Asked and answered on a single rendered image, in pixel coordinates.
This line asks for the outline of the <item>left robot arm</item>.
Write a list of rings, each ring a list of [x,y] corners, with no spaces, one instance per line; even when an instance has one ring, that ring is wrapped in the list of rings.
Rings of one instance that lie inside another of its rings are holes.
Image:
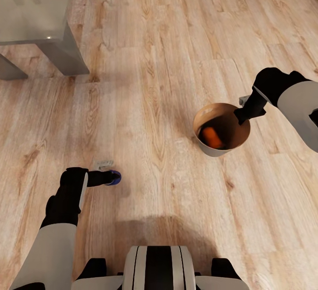
[[[67,168],[56,195],[50,196],[45,218],[18,275],[9,290],[71,290],[78,214],[86,187],[110,184],[120,178],[113,160],[94,162],[92,171]]]

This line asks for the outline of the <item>trash can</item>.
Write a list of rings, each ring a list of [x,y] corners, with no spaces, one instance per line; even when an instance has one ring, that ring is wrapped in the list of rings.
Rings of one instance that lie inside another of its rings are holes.
[[[212,108],[211,112],[200,116],[203,111],[209,108]],[[234,114],[235,109],[239,108],[229,103],[218,102],[209,104],[198,111],[193,121],[193,131],[206,155],[219,157],[243,145],[250,136],[250,120],[247,119],[239,125],[239,120]],[[227,146],[227,150],[214,150],[207,147],[202,141],[201,130],[209,126],[215,129],[221,141]]]

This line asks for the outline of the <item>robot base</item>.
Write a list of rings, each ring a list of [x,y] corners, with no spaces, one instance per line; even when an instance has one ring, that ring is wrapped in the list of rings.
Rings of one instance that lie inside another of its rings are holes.
[[[213,258],[211,276],[195,272],[196,290],[250,290],[227,258]],[[123,273],[106,276],[106,259],[91,258],[71,290],[122,290]]]

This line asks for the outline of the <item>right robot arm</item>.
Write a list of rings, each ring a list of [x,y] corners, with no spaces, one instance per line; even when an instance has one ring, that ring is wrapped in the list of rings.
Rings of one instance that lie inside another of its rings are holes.
[[[305,144],[318,153],[318,82],[297,71],[286,74],[268,67],[258,73],[252,90],[252,94],[239,98],[242,108],[234,110],[239,125],[263,116],[264,105],[269,102],[285,115]]]

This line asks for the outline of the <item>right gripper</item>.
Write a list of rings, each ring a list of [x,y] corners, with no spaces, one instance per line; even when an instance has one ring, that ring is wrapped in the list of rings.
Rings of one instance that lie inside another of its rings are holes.
[[[263,105],[257,106],[252,104],[248,98],[243,108],[235,109],[234,114],[239,120],[239,125],[241,125],[247,119],[263,116],[266,113],[266,111],[263,108]]]

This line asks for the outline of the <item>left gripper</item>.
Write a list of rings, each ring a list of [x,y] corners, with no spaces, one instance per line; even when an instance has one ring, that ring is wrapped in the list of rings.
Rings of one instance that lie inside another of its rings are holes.
[[[93,170],[92,170],[93,172]],[[114,173],[112,174],[112,171],[104,171],[104,172],[99,172],[99,171],[96,171],[94,172],[95,175],[96,175],[96,182],[95,184],[93,184],[91,187],[93,186],[99,186],[99,185],[102,185],[102,184],[110,184],[112,183],[114,180],[120,178],[120,175]]]

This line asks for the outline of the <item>robot trunk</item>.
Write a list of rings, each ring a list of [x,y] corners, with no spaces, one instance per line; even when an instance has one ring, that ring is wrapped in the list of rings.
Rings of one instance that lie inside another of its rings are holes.
[[[131,246],[122,290],[196,290],[194,273],[186,246]]]

